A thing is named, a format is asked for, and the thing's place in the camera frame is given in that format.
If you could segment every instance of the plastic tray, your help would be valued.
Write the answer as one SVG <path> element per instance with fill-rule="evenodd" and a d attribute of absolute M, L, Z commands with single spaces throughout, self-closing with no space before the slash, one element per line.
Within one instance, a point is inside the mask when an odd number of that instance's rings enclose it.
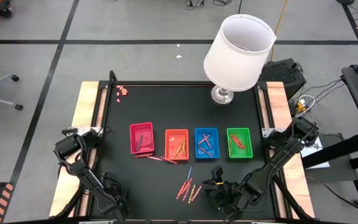
<path fill-rule="evenodd" d="M 185 151 L 177 153 L 178 148 L 185 141 Z M 165 131 L 165 158 L 171 160 L 189 159 L 189 132 L 186 129 L 168 129 Z"/>
<path fill-rule="evenodd" d="M 211 148 L 208 146 L 206 141 L 203 141 L 200 146 L 205 149 L 212 156 L 209 156 L 207 153 L 203 152 L 198 148 L 198 143 L 204 139 L 204 135 L 208 136 L 208 142 L 211 145 Z M 196 139 L 196 158 L 197 159 L 217 159 L 220 157 L 219 154 L 219 137 L 217 128 L 196 128 L 195 129 L 195 139 Z"/>
<path fill-rule="evenodd" d="M 237 138 L 244 144 L 245 149 L 240 149 L 230 135 L 236 135 Z M 252 158 L 252 144 L 251 136 L 248 128 L 228 128 L 227 129 L 227 145 L 229 149 L 230 158 Z"/>
<path fill-rule="evenodd" d="M 131 136 L 132 154 L 154 151 L 153 124 L 151 122 L 131 124 L 129 126 L 129 132 Z M 141 136 L 143 136 L 142 142 L 140 143 L 139 150 L 136 151 Z"/>

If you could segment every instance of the blue tray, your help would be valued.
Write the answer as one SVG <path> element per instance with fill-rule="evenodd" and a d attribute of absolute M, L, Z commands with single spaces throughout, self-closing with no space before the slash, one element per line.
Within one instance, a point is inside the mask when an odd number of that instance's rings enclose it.
<path fill-rule="evenodd" d="M 210 135 L 208 141 L 212 148 L 209 148 L 206 141 L 202 142 L 200 146 L 209 152 L 212 156 L 207 155 L 207 153 L 203 152 L 198 148 L 198 143 L 204 139 L 203 134 Z M 218 129 L 217 128 L 196 128 L 195 129 L 195 151 L 197 159 L 218 159 L 219 155 L 219 138 L 218 138 Z"/>

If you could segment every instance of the wooden table edge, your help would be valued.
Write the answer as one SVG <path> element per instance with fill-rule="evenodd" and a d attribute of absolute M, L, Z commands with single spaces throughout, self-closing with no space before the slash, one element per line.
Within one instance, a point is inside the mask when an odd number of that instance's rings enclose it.
<path fill-rule="evenodd" d="M 73 127 L 90 127 L 94 107 L 96 104 L 96 95 L 98 93 L 99 82 L 83 82 L 81 84 L 80 93 L 78 95 L 78 101 L 73 117 Z M 285 96 L 284 86 L 281 82 L 268 82 L 268 95 L 270 105 L 272 108 L 273 120 L 276 128 L 286 128 L 291 122 L 291 115 L 288 108 L 287 98 Z M 100 98 L 100 106 L 98 111 L 98 118 L 96 120 L 96 127 L 100 127 L 103 117 L 103 109 L 106 98 L 107 88 L 103 88 Z M 262 117 L 264 119 L 265 127 L 269 127 L 267 119 L 267 109 L 264 100 L 264 93 L 261 89 L 258 91 L 260 98 L 260 105 L 262 109 Z M 305 172 L 301 163 L 301 157 L 299 154 L 293 157 L 288 164 L 284 167 L 285 180 L 288 190 L 292 193 L 296 201 L 301 205 L 305 212 L 314 216 L 313 206 L 309 195 L 308 186 L 306 183 Z M 70 201 L 71 197 L 77 190 L 80 181 L 77 177 L 69 175 L 65 169 L 61 169 L 59 179 L 57 182 L 55 195 L 50 210 L 50 216 L 58 214 L 65 205 Z M 280 216 L 286 218 L 285 206 L 283 195 L 277 186 L 277 201 Z M 83 195 L 80 208 L 80 216 L 86 215 L 86 209 L 88 207 L 88 195 Z M 296 214 L 292 210 L 292 215 L 296 218 Z"/>

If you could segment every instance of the orange tray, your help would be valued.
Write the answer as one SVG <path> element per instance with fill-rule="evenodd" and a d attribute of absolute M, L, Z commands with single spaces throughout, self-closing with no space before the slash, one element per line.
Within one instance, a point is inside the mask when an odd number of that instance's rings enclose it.
<path fill-rule="evenodd" d="M 183 141 L 185 141 L 185 148 L 178 152 Z M 189 159 L 189 131 L 187 129 L 168 129 L 165 131 L 165 158 L 171 160 Z"/>

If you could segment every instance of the black table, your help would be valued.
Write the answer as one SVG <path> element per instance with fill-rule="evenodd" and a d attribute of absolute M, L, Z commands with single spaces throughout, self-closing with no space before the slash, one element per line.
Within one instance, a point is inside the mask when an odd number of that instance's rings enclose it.
<path fill-rule="evenodd" d="M 211 82 L 151 83 L 122 82 L 128 95 L 116 101 L 115 87 L 108 93 L 107 113 L 104 125 L 111 132 L 104 135 L 97 175 L 113 172 L 122 185 L 129 189 L 130 220 L 222 220 L 223 212 L 211 206 L 209 198 L 200 192 L 191 204 L 176 195 L 193 164 L 192 177 L 199 186 L 211 178 L 211 169 L 223 167 L 223 178 L 240 181 L 246 174 L 262 167 L 267 158 L 263 147 L 262 120 L 256 87 L 235 94 L 229 106 L 217 106 L 211 99 Z M 154 130 L 155 156 L 164 155 L 166 129 L 187 129 L 189 132 L 190 158 L 178 165 L 147 158 L 136 159 L 129 152 L 129 126 L 151 121 Z M 195 128 L 215 127 L 219 133 L 219 159 L 195 158 Z M 250 129 L 252 159 L 230 159 L 227 151 L 227 128 Z M 267 206 L 258 212 L 245 212 L 243 220 L 274 220 L 277 217 L 277 201 L 274 188 L 267 197 Z M 89 213 L 93 218 L 113 218 L 103 215 L 95 201 Z"/>
<path fill-rule="evenodd" d="M 347 85 L 353 100 L 356 103 L 358 109 L 358 74 L 356 73 L 353 67 L 343 68 L 342 69 L 342 80 Z M 302 158 L 303 167 L 308 168 L 323 162 L 332 161 L 338 162 L 338 159 L 341 161 L 341 167 L 334 166 L 337 169 L 335 175 L 331 175 L 331 179 L 340 179 L 341 181 L 353 180 L 355 181 L 356 189 L 358 192 L 358 176 L 354 172 L 346 172 L 351 168 L 355 170 L 358 168 L 358 157 L 351 159 L 348 154 L 358 151 L 358 134 L 355 136 L 333 144 L 329 147 L 325 147 L 323 150 L 316 152 L 312 155 Z"/>

